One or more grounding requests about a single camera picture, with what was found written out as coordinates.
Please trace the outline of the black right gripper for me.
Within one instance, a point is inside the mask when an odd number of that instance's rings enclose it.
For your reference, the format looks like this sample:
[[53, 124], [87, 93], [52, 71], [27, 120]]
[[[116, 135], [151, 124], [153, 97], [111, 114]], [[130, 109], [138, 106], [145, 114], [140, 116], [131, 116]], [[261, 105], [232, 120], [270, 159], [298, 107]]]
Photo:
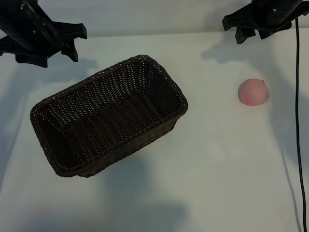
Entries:
[[303, 0], [252, 0], [236, 12], [224, 16], [224, 30], [236, 27], [236, 42], [242, 44], [255, 36], [252, 28], [291, 27], [292, 21], [305, 8]]

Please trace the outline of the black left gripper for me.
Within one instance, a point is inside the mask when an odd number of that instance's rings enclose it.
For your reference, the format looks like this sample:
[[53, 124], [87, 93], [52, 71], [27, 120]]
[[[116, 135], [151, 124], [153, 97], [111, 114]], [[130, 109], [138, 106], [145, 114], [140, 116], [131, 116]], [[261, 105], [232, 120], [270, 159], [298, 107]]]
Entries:
[[0, 53], [41, 53], [48, 48], [61, 48], [61, 54], [78, 62], [74, 39], [87, 39], [84, 24], [52, 21], [37, 0], [2, 0]]

